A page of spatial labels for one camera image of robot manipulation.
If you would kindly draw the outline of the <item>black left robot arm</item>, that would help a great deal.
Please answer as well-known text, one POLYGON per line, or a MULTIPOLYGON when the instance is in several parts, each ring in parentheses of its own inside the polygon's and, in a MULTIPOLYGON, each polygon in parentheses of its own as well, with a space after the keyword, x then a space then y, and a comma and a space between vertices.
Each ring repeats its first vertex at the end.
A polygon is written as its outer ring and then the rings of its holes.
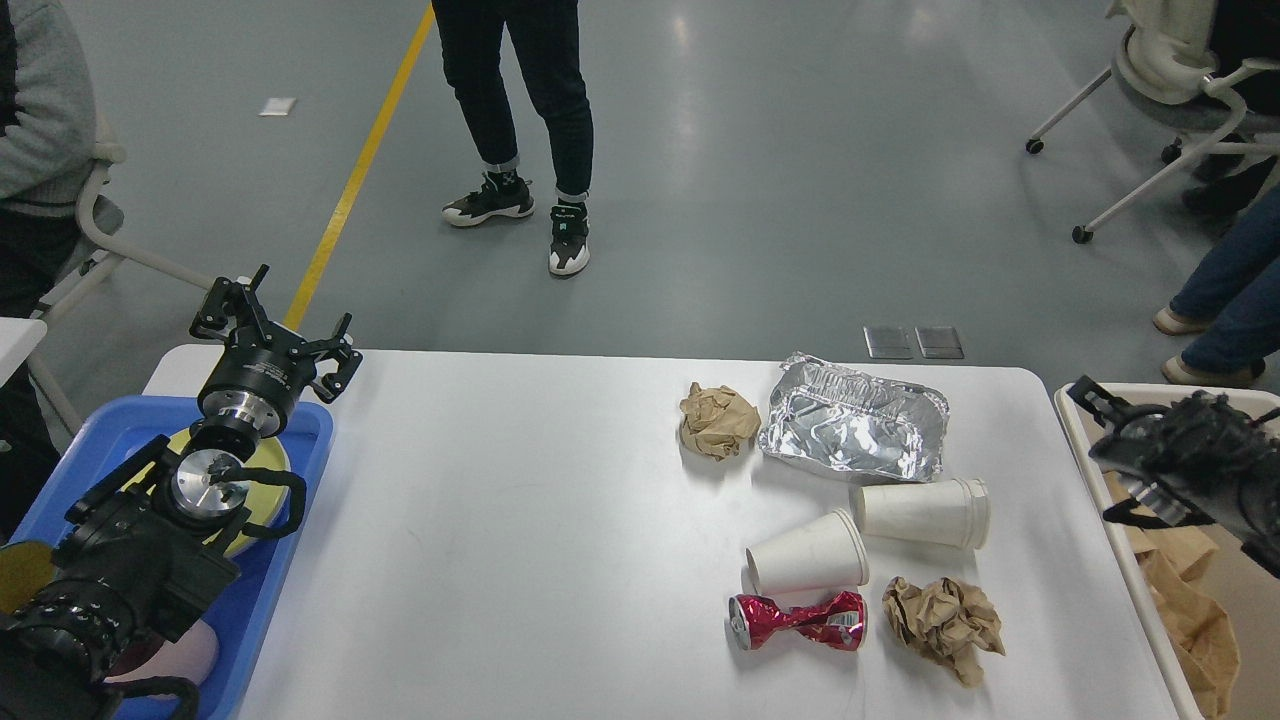
POLYGON ((52 579, 3 615, 5 719, 110 719, 129 698, 168 694, 193 719, 198 688, 179 676, 110 683, 137 642, 178 641, 241 577, 227 557, 241 537, 276 541, 305 521, 307 484, 255 468, 303 392, 334 402, 362 361, 344 314, 332 336, 306 340, 269 318, 250 281, 219 277, 189 333, 221 356, 197 395, 198 419, 174 450, 156 436, 65 512, 70 533, 51 551, 52 579))

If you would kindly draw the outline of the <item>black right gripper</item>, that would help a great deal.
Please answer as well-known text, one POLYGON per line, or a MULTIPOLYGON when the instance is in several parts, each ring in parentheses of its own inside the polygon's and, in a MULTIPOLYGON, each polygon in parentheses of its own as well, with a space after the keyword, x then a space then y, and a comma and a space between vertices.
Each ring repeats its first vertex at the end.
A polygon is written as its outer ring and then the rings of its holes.
POLYGON ((1068 387, 1068 397, 1100 427, 1112 427, 1093 443, 1089 457, 1105 471, 1117 473, 1130 497, 1105 509, 1103 520, 1144 530, 1183 527, 1190 505, 1155 468, 1165 415, 1140 415, 1138 406, 1088 375, 1068 387))

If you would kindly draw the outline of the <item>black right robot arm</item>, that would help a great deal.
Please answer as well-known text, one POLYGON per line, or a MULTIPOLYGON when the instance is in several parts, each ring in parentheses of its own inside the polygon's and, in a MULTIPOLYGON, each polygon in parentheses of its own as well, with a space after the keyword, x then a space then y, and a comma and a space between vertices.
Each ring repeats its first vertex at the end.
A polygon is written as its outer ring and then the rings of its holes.
POLYGON ((1252 418, 1204 389, 1170 405, 1133 404, 1088 375, 1068 397, 1102 427, 1088 456, 1117 473, 1128 495, 1102 511, 1106 521, 1144 530, 1220 525, 1279 575, 1279 451, 1265 430, 1277 413, 1252 418))

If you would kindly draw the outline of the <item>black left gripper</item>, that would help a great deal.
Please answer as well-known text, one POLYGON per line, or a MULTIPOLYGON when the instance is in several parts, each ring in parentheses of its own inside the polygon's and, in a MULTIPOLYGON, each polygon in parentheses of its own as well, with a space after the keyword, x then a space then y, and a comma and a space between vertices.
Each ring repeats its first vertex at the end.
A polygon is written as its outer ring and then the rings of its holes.
POLYGON ((201 413, 209 419, 230 414, 261 438, 287 428, 306 387, 323 404, 334 404, 364 360, 349 337, 351 313, 329 337, 306 342, 306 359, 268 350, 271 322, 257 297, 268 273, 262 264, 251 279, 216 278, 189 325, 191 337, 225 347, 197 395, 201 413))

